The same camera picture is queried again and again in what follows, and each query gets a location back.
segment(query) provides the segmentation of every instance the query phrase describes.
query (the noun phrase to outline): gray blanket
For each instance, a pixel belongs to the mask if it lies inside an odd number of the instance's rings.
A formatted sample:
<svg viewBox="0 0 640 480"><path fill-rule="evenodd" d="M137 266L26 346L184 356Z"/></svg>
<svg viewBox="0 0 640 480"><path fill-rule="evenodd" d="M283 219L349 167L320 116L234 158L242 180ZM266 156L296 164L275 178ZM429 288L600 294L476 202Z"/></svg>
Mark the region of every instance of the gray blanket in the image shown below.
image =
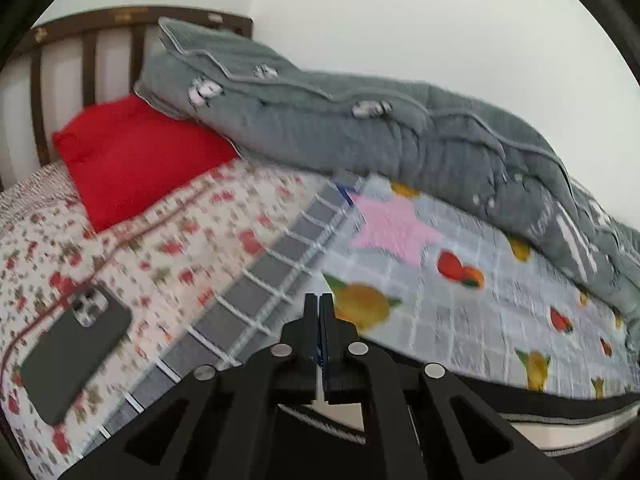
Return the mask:
<svg viewBox="0 0 640 480"><path fill-rule="evenodd" d="M162 18L136 93L242 150L325 173L379 173L528 240L607 301L640 346L640 233L573 182L514 115L423 82L300 70L229 32Z"/></svg>

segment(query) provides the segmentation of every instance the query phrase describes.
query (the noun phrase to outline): white wall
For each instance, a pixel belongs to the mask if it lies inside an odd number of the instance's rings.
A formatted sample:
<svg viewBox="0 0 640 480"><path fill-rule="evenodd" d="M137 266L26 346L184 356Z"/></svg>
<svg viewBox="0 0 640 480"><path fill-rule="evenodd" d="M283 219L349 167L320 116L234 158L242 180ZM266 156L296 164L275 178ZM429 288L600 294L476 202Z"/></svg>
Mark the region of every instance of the white wall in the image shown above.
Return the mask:
<svg viewBox="0 0 640 480"><path fill-rule="evenodd" d="M253 0L250 15L301 67L426 80L520 115L640 228L640 89L578 0Z"/></svg>
<svg viewBox="0 0 640 480"><path fill-rule="evenodd" d="M55 0L38 19L47 22L74 12L126 5L201 7L247 14L251 0ZM154 46L146 37L147 54ZM98 36L96 100L104 102L129 93L128 30L110 30ZM62 128L82 109L82 47L79 40L46 46L42 58L42 97L47 137ZM31 124L29 60L20 59L0 74L0 177L5 187L29 176L39 167Z"/></svg>

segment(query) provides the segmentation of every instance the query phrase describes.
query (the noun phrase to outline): silver screw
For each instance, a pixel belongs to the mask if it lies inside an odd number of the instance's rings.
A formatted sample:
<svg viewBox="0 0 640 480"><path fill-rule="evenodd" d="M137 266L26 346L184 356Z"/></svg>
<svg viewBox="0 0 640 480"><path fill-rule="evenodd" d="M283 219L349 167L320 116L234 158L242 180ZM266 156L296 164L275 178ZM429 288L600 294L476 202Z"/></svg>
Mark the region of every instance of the silver screw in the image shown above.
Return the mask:
<svg viewBox="0 0 640 480"><path fill-rule="evenodd" d="M349 352L353 355L364 355L368 351L369 347L360 341L355 341L349 345Z"/></svg>
<svg viewBox="0 0 640 480"><path fill-rule="evenodd" d="M193 376L199 381L208 381L216 375L216 369L211 365L198 366L193 371Z"/></svg>
<svg viewBox="0 0 640 480"><path fill-rule="evenodd" d="M278 343L271 347L271 353L276 357L286 357L291 355L291 352L293 352L293 348L286 343Z"/></svg>
<svg viewBox="0 0 640 480"><path fill-rule="evenodd" d="M429 363L424 367L424 373L426 373L431 379L439 379L444 377L444 366L438 363Z"/></svg>

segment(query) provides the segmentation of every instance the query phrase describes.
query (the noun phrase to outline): phone case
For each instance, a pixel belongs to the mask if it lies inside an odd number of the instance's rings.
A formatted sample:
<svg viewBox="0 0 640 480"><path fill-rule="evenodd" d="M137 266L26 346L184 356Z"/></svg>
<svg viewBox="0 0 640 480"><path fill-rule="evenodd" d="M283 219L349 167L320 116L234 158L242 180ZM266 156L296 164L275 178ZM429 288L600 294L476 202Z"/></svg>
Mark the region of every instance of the phone case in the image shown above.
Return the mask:
<svg viewBox="0 0 640 480"><path fill-rule="evenodd" d="M47 424L62 422L78 394L127 333L131 311L106 288L90 285L45 333L20 368L34 408Z"/></svg>

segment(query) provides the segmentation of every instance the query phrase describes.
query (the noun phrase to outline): red piping on sheet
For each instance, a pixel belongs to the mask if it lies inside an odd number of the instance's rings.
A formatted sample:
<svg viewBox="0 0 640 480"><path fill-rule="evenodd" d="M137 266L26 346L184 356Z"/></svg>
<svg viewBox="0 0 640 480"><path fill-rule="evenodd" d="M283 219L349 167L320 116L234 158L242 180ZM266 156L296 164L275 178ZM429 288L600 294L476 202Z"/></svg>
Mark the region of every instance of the red piping on sheet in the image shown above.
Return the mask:
<svg viewBox="0 0 640 480"><path fill-rule="evenodd" d="M199 192L197 192L194 196L192 196L190 199L188 199L182 205L177 207L174 211L172 211L165 218L161 219L160 221L156 222L155 224L150 225L149 227L143 229L142 231L131 235L128 238L123 238L122 240L120 240L116 244L116 246L113 248L113 250L111 251L109 256L105 259L105 261L101 265L99 265L96 269L94 269L94 272L92 272L91 275L89 275L87 278L82 280L82 282L79 283L78 285L76 285L73 290L71 290L69 292L66 292L65 294L62 294L62 296L60 296L56 301L54 301L53 304L46 311L41 313L36 319L31 321L31 323L29 323L17 335L14 336L12 341L9 343L9 346L4 351L4 355L2 356L2 368L0 368L0 400L4 400L4 391L3 391L4 370L6 368L6 363L9 360L9 357L11 355L11 351L14 349L16 343L18 341L20 341L20 339L22 339L24 336L26 336L29 332L31 332L31 330L36 328L42 322L43 319L45 319L47 316L50 316L51 314L53 314L55 312L55 310L60 306L60 304L63 303L64 301L68 300L68 298L70 296L72 296L73 294L75 294L76 291L79 288L81 288L82 286L84 286L87 283L89 283L92 279L94 279L95 275L98 274L98 272L100 272L108 263L110 263L111 259L116 255L116 253L121 248L129 245L129 243L132 242L133 240L135 240L136 238L141 237L141 236L145 236L146 234L149 234L151 231L155 230L156 228L166 224L171 218L173 218L179 212L183 211L185 208L187 208L193 202L195 202L197 199L199 199L210 188L211 188L211 184L209 182L206 182L204 187L201 190L199 190Z"/></svg>

